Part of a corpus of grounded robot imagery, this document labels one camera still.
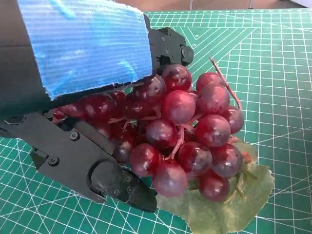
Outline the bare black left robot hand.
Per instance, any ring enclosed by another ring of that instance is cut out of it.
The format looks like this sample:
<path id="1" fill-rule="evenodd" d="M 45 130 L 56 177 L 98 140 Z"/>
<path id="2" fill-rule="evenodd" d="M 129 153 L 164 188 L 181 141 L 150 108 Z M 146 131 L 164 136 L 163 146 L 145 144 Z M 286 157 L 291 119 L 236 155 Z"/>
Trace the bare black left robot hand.
<path id="1" fill-rule="evenodd" d="M 140 10 L 110 0 L 0 3 L 0 135 L 33 147 L 38 172 L 96 203 L 107 195 L 145 212 L 156 193 L 113 158 L 112 142 L 83 120 L 52 110 L 137 86 L 194 58 L 185 38 L 154 30 Z"/>

